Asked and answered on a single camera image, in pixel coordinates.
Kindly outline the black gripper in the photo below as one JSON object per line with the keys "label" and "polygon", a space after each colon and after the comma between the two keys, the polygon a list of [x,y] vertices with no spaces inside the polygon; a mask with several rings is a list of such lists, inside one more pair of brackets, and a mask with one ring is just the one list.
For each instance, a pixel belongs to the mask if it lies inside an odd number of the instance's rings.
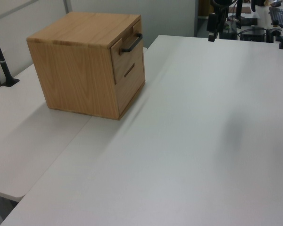
{"label": "black gripper", "polygon": [[207,24],[207,31],[208,34],[208,41],[214,42],[215,41],[215,28],[216,28],[216,14],[210,13],[208,16],[208,24]]}

